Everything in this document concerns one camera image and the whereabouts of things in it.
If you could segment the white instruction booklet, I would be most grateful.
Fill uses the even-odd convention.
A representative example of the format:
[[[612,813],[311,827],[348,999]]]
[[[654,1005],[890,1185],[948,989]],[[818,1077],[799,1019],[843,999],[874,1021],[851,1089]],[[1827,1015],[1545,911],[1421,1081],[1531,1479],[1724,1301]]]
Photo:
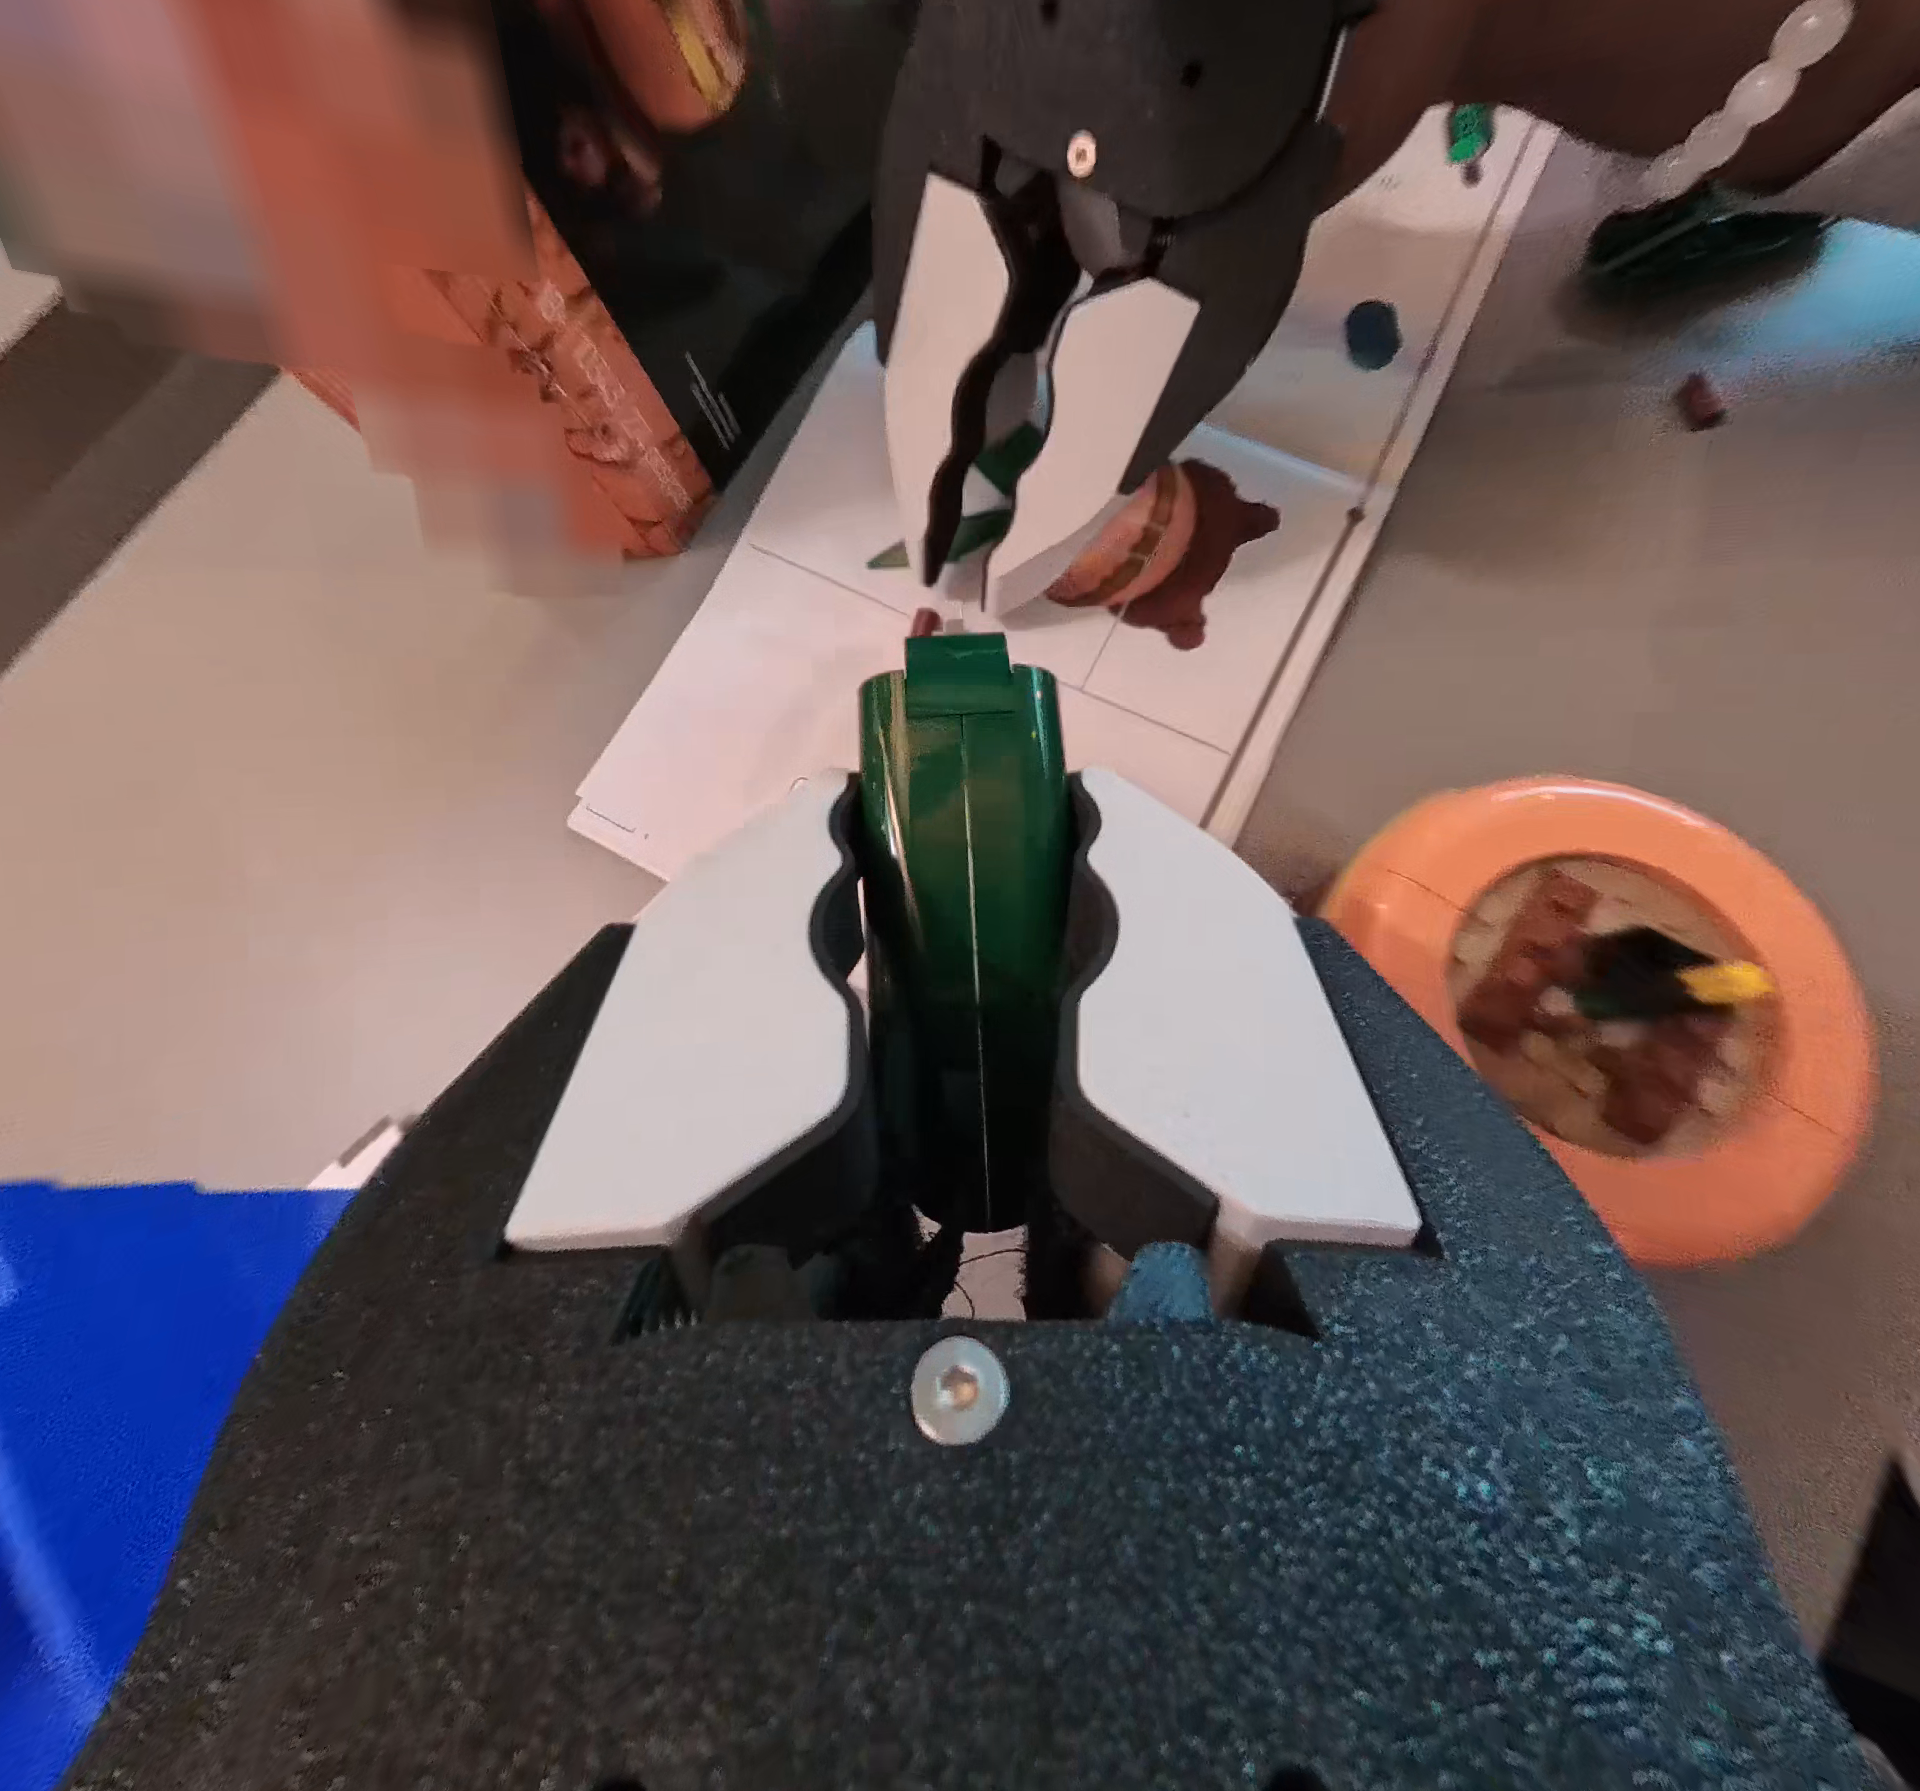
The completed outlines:
[[[1496,114],[1476,188],[1430,112],[1393,160],[1322,218],[1260,360],[1179,446],[1274,508],[1203,602],[1181,652],[1113,614],[1031,604],[1017,662],[1060,688],[1067,768],[1109,768],[1231,843],[1308,692],[1556,144]],[[1342,322],[1397,308],[1384,370],[1349,364]],[[893,530],[874,332],[841,342],[769,484],[657,674],[578,790],[568,825],[659,879],[858,756],[858,688],[901,664],[913,606],[869,558]]]

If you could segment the grey desk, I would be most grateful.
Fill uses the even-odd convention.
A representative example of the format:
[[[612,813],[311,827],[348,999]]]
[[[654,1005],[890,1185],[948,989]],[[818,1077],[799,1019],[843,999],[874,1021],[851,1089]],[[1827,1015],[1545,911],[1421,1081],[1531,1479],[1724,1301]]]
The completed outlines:
[[[1878,1029],[1871,1147],[1787,1247],[1655,1289],[1822,1641],[1916,1453],[1916,242],[1598,314],[1598,194],[1548,156],[1238,845],[1308,903],[1424,796],[1571,774],[1818,899]],[[125,534],[3,676],[3,1175],[306,1181],[646,901],[564,815],[740,508],[543,604],[428,550],[257,368],[60,310],[3,382],[3,516]]]

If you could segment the black and orange set box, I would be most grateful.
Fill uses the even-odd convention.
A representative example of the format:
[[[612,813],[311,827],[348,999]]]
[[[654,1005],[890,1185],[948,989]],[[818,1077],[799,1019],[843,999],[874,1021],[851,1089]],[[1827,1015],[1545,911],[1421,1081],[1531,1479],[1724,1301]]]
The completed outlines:
[[[279,364],[448,546],[684,554],[866,288],[913,0],[267,2]]]

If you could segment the dark green leaf brick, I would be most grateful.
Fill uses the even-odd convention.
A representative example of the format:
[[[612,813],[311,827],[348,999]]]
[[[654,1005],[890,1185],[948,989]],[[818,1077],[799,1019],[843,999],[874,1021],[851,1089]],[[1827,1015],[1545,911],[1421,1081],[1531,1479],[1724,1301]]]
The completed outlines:
[[[881,1143],[941,1227],[1017,1227],[1046,1153],[1074,809],[1049,672],[998,632],[906,642],[860,712]]]

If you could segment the dark green brick pieces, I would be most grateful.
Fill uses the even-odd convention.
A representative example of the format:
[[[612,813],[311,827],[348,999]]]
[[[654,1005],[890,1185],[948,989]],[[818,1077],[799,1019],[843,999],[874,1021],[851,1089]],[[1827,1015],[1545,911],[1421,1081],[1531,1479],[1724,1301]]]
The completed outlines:
[[[1580,276],[1603,294],[1668,294],[1798,266],[1833,224],[1822,214],[1742,204],[1706,184],[1603,218],[1588,240]]]

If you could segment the yellow tipped brick stem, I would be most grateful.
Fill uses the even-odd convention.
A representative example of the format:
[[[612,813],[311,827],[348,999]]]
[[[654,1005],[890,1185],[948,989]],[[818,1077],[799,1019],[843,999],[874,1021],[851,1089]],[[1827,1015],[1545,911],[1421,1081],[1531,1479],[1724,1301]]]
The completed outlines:
[[[1772,999],[1777,987],[1756,961],[1711,957],[1638,925],[1583,939],[1564,989],[1588,1021],[1651,1023],[1750,1007]]]

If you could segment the pink brick flower pot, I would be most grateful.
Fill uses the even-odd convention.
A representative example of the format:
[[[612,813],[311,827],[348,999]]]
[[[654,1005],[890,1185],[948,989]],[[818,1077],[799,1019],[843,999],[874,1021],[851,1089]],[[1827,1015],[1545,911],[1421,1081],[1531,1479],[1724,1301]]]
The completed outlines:
[[[1810,897],[1760,849],[1672,800],[1570,776],[1441,792],[1368,839],[1319,913],[1451,1047],[1497,1083],[1458,1021],[1458,949],[1482,905],[1526,871],[1624,869],[1664,889],[1764,967],[1737,1103],[1643,1147],[1526,1127],[1648,1269],[1730,1265],[1798,1237],[1849,1175],[1874,1123],[1875,1037],[1859,981]]]

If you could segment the white paper sheet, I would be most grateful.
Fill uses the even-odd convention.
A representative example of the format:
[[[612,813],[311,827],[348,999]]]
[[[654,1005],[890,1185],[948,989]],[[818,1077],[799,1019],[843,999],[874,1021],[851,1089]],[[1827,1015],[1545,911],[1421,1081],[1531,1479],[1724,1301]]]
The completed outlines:
[[[379,1119],[343,1153],[324,1165],[306,1189],[313,1193],[357,1191],[378,1173],[379,1165],[406,1139],[418,1119],[418,1113]]]

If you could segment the blue plastic bin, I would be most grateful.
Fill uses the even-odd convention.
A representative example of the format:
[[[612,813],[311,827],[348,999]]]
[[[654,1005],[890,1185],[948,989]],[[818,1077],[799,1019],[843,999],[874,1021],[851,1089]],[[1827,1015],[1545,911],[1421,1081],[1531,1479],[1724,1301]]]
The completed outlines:
[[[2,1785],[53,1787],[136,1649],[214,1441],[353,1193],[2,1187]]]

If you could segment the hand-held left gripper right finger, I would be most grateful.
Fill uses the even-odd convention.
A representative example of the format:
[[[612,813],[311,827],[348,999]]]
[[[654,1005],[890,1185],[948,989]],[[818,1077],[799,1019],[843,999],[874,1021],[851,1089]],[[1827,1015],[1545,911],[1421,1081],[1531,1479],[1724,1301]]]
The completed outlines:
[[[1292,905],[1109,770],[1070,796],[1087,951],[1061,1003],[1057,1201],[1124,1257],[1410,1249],[1421,1209]]]

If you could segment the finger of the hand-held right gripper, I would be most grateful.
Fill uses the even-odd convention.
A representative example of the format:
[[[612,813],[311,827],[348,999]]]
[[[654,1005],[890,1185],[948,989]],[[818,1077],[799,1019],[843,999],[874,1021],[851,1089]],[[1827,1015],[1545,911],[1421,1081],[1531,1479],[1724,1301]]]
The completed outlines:
[[[899,548],[923,588],[963,550],[967,478],[981,466],[1010,498],[1039,456],[1039,352],[1055,312],[1051,178],[991,170],[973,190],[930,174],[881,356]]]
[[[1198,312],[1188,294],[1146,276],[1067,306],[1047,370],[1046,432],[981,572],[985,616],[1044,594],[1132,496],[1142,440]]]

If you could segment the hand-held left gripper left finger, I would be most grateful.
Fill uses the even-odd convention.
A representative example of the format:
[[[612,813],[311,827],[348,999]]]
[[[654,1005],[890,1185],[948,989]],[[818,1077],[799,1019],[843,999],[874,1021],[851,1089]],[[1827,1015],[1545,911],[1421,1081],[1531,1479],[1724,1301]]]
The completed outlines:
[[[858,780],[827,770],[636,915],[505,1217],[516,1253],[816,1255],[874,1201]]]

